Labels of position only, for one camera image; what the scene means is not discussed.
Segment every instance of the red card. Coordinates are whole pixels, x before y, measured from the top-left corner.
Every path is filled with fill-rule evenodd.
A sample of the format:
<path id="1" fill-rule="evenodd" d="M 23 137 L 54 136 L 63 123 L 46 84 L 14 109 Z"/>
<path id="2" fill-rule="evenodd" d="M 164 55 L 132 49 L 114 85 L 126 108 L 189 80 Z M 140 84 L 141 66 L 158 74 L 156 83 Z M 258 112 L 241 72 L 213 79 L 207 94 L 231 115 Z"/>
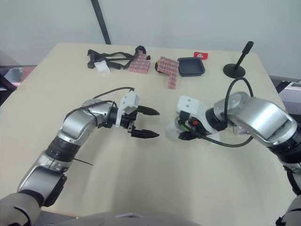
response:
<path id="1" fill-rule="evenodd" d="M 194 57 L 199 57 L 201 60 L 207 60 L 208 54 L 207 53 L 200 53 L 200 52 L 194 52 Z"/>

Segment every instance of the circular base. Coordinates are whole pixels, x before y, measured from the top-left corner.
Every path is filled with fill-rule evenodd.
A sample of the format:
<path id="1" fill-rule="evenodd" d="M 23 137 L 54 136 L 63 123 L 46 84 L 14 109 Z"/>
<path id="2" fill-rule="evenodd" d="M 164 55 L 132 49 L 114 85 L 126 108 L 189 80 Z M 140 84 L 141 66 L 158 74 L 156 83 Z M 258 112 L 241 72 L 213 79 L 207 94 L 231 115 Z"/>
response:
<path id="1" fill-rule="evenodd" d="M 227 64 L 224 66 L 223 71 L 228 77 L 233 79 L 243 77 L 246 74 L 246 71 L 243 67 L 238 66 L 236 70 L 234 69 L 234 67 L 235 64 Z"/>

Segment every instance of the black strap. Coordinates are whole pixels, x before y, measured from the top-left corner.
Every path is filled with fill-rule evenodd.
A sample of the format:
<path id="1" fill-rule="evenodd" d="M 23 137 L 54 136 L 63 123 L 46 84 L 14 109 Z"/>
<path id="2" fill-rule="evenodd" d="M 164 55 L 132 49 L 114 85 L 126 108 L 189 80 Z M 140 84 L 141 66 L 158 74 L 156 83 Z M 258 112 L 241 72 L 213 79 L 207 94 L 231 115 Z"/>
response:
<path id="1" fill-rule="evenodd" d="M 87 65 L 88 65 L 88 68 L 93 69 L 93 68 L 95 68 L 95 65 L 94 65 L 95 62 L 101 62 L 101 61 L 105 60 L 107 62 L 108 67 L 113 67 L 113 68 L 118 69 L 118 70 L 120 70 L 121 68 L 127 69 L 130 66 L 130 63 L 138 55 L 140 50 L 144 54 L 146 54 L 146 50 L 143 46 L 138 46 L 135 49 L 135 54 L 134 55 L 131 55 L 131 54 L 125 53 L 125 52 L 116 52 L 116 53 L 110 53 L 110 54 L 101 53 L 100 54 L 100 53 L 97 53 L 96 51 L 94 51 L 92 49 L 89 49 L 88 50 L 88 56 L 90 56 L 90 61 L 88 62 Z M 119 64 L 119 63 L 112 62 L 112 61 L 117 60 L 117 59 L 107 58 L 107 57 L 113 57 L 117 54 L 121 54 L 121 55 L 125 56 L 126 58 L 124 58 L 124 60 L 129 60 L 126 65 L 122 65 L 122 64 Z"/>

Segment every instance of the black pole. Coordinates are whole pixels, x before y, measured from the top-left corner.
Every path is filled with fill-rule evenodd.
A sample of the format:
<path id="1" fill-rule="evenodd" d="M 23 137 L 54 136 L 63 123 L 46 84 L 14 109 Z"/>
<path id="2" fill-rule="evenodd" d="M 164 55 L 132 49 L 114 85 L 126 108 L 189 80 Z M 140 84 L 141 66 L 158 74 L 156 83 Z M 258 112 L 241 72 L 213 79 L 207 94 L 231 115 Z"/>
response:
<path id="1" fill-rule="evenodd" d="M 111 40 L 109 38 L 108 30 L 107 30 L 107 27 L 104 22 L 103 13 L 102 13 L 102 10 L 100 9 L 99 2 L 98 2 L 98 0 L 91 0 L 91 3 L 93 6 L 93 9 L 95 11 L 100 29 L 102 30 L 105 44 L 111 45 Z"/>
<path id="2" fill-rule="evenodd" d="M 246 44 L 244 50 L 243 50 L 243 54 L 240 56 L 239 60 L 237 61 L 234 69 L 237 70 L 238 67 L 240 66 L 241 62 L 243 61 L 243 59 L 245 58 L 245 56 L 250 52 L 252 46 L 253 46 L 254 42 L 252 41 L 248 41 L 248 43 Z"/>

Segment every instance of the microphone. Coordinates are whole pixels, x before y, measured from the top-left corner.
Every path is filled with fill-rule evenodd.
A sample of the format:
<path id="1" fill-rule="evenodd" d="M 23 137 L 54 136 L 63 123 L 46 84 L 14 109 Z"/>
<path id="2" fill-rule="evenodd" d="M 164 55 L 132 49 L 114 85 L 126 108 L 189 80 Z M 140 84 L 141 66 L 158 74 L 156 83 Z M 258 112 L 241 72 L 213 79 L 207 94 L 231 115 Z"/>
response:
<path id="1" fill-rule="evenodd" d="M 240 64 L 245 58 L 245 56 L 250 52 L 253 44 L 254 42 L 248 41 L 248 43 L 242 51 L 242 55 L 240 56 L 236 64 L 227 64 L 224 66 L 223 71 L 228 77 L 236 79 L 239 77 L 243 77 L 246 74 L 246 71 L 243 67 L 240 66 Z"/>

